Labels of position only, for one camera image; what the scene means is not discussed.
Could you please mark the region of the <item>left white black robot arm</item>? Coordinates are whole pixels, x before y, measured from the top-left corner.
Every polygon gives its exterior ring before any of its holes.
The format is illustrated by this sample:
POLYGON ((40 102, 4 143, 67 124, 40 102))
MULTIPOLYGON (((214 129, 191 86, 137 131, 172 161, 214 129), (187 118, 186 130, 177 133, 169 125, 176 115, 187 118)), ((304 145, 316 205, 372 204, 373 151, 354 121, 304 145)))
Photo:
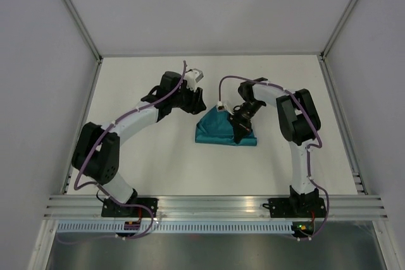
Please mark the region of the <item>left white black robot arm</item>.
POLYGON ((116 210, 125 217, 138 210, 137 192, 119 174, 120 148, 144 128, 161 121, 175 108, 197 115, 206 110, 203 90, 198 82, 203 79, 198 69, 182 74, 167 71, 159 85, 153 87, 129 112, 103 125, 86 123, 80 132, 71 164, 78 177, 86 176, 91 183, 106 193, 116 210))

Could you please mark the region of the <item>teal cloth napkin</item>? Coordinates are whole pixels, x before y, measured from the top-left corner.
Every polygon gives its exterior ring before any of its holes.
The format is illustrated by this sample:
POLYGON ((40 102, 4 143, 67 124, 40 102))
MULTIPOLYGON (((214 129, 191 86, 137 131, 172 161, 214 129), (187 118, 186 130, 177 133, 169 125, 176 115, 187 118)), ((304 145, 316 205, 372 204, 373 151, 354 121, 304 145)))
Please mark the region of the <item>teal cloth napkin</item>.
POLYGON ((251 132, 239 143, 234 140, 232 125, 228 121, 229 112, 212 107, 196 124, 194 141, 197 144, 255 147, 258 140, 251 132))

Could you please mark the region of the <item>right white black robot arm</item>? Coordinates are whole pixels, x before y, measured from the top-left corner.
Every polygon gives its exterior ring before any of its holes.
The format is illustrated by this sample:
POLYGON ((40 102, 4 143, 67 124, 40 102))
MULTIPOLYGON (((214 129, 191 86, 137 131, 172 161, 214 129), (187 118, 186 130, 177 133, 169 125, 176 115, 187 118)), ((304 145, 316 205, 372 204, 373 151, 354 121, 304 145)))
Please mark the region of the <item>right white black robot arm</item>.
POLYGON ((324 200, 311 179, 311 148, 320 148, 322 143, 318 134, 321 121, 309 90, 291 92, 265 78, 257 78, 242 82, 238 93, 244 102, 235 106, 228 116, 236 144, 252 133, 252 118, 267 105, 277 109, 281 134, 289 143, 292 159, 290 195, 288 199, 270 199, 266 206, 270 214, 276 218, 325 216, 324 200))

